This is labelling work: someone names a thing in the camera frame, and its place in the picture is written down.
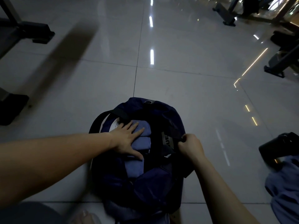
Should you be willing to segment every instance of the glossy floor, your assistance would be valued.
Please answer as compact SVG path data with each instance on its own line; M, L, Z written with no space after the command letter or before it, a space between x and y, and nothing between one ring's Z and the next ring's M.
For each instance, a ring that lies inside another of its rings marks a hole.
M211 0L11 1L22 19L48 23L56 35L47 45L22 40L0 60L0 87L31 98L31 108L0 127L2 142L86 133L129 97L159 100L177 109L250 212L278 223L258 147L299 133L299 79L290 69L284 79L263 71L279 49L269 41L275 28L239 19L224 26ZM27 200L70 217L86 208L114 223L86 192L87 173L83 165ZM211 223L195 173L182 202L183 223Z

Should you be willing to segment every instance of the right hand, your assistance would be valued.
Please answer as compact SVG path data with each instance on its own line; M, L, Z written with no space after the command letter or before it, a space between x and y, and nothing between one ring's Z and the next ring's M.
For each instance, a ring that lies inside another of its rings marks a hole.
M194 134L184 134L183 137L186 141L178 143L178 149L180 152L191 161L195 161L196 158L204 158L204 150L200 140Z

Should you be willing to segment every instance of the right arm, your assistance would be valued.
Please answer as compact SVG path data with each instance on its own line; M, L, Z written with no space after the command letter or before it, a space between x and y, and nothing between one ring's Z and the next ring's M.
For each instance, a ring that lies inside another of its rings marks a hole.
M184 137L178 146L194 165L213 224L259 224L205 157L200 140L194 134Z

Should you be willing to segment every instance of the backpack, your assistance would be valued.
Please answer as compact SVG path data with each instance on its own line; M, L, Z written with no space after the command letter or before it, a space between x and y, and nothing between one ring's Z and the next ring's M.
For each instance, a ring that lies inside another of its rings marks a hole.
M124 154L110 150L92 160L92 180L106 212L118 219L125 218L119 217L117 210L126 208L141 214L138 218L173 213L181 205L183 178L194 170L178 150L185 134L179 114L165 103L132 97L100 114L89 133L109 132L117 118L124 124L131 120L148 122L151 145L149 150L139 151L144 156L144 171L137 178L128 177Z

